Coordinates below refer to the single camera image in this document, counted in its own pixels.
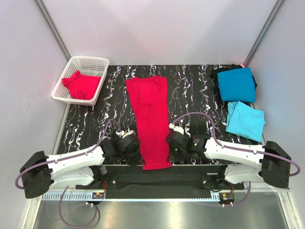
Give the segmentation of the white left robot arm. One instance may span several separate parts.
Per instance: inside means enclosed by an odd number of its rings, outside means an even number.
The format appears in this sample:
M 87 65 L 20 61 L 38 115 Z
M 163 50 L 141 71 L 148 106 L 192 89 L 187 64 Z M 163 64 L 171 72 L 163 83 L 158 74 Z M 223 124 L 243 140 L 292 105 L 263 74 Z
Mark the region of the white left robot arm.
M 47 156 L 44 151 L 36 152 L 20 168 L 15 185 L 24 191 L 27 199 L 67 186 L 97 189 L 103 183 L 99 166 L 113 165 L 120 159 L 130 160 L 132 164 L 142 159 L 140 140 L 133 131 L 121 138 L 105 139 L 86 149 L 62 155 Z

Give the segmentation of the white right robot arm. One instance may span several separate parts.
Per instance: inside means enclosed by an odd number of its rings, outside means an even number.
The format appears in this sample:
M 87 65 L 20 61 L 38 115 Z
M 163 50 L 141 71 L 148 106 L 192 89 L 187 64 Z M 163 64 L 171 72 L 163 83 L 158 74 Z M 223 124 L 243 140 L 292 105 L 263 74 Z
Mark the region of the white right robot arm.
M 172 162 L 193 159 L 231 161 L 216 177 L 218 187 L 229 188 L 241 182 L 265 182 L 276 188 L 288 188 L 291 157 L 275 142 L 243 145 L 215 140 L 204 135 L 188 135 L 172 130 L 166 137 Z

